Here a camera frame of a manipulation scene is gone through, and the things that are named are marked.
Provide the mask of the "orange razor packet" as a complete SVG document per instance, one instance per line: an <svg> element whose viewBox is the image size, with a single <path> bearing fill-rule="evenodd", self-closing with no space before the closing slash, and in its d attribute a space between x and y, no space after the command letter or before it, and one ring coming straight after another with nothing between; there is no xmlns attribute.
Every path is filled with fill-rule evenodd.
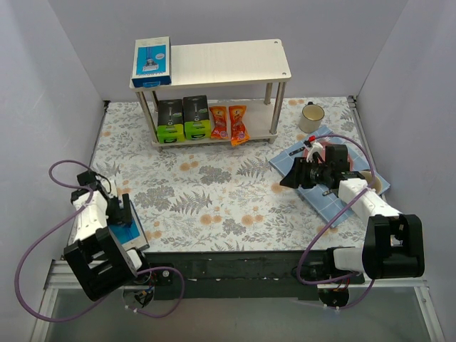
<svg viewBox="0 0 456 342"><path fill-rule="evenodd" d="M238 146L250 139L243 117L247 111L245 105L229 106L229 117L231 123L231 144Z"/></svg>
<svg viewBox="0 0 456 342"><path fill-rule="evenodd" d="M211 139L228 139L227 109L224 106L212 106L209 109L214 121L214 129L211 132Z"/></svg>

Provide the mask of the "black green razor box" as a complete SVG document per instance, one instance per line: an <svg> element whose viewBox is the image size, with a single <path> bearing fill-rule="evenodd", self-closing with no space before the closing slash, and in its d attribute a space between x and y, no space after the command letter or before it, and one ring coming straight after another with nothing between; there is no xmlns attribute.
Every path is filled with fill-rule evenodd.
<svg viewBox="0 0 456 342"><path fill-rule="evenodd" d="M184 132L188 140L210 138L211 123L206 95L184 97L182 99Z"/></svg>
<svg viewBox="0 0 456 342"><path fill-rule="evenodd" d="M184 142L185 132L182 100L160 100L158 102L157 114L157 139L159 143Z"/></svg>

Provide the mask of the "white two-tier shelf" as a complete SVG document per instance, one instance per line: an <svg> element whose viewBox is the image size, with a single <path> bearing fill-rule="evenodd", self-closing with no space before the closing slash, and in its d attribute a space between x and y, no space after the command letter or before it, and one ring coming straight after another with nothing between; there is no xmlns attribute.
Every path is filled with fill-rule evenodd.
<svg viewBox="0 0 456 342"><path fill-rule="evenodd" d="M158 149L166 145L158 142L155 119L149 109L145 93L152 94L158 104L158 90L214 88L265 84L263 100L246 99L247 115L243 122L250 140L274 143L281 114L286 83L291 79L283 43L279 38L174 45L170 47L171 84L156 87L129 88L136 93L151 134L151 145Z"/></svg>

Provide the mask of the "blue Harry's razor box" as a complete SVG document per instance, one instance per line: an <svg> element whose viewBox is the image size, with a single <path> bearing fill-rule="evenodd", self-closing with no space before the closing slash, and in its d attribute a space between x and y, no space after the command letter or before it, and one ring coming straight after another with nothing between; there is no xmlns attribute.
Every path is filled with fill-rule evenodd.
<svg viewBox="0 0 456 342"><path fill-rule="evenodd" d="M131 81L135 88L154 88L171 84L169 36L135 41Z"/></svg>

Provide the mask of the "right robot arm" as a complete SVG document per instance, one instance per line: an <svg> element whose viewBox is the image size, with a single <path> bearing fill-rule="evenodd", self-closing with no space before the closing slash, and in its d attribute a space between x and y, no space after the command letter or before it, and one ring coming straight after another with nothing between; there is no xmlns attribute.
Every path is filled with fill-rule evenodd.
<svg viewBox="0 0 456 342"><path fill-rule="evenodd" d="M337 194L366 225L363 246L335 247L327 251L323 277L342 281L349 272L371 279L415 278L424 274L422 222L415 214L403 214L387 204L359 171L353 171L345 145L323 146L307 140L306 155L294 159L282 186L312 189L324 185Z"/></svg>

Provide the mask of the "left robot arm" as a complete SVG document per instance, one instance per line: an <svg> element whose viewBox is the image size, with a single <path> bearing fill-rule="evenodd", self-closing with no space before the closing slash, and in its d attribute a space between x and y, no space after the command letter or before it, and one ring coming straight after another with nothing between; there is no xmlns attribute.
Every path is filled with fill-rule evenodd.
<svg viewBox="0 0 456 342"><path fill-rule="evenodd" d="M105 187L104 176L85 171L71 203L82 212L74 222L74 240L63 251L85 294L97 301L132 281L146 284L152 275L143 250L149 247L128 194Z"/></svg>

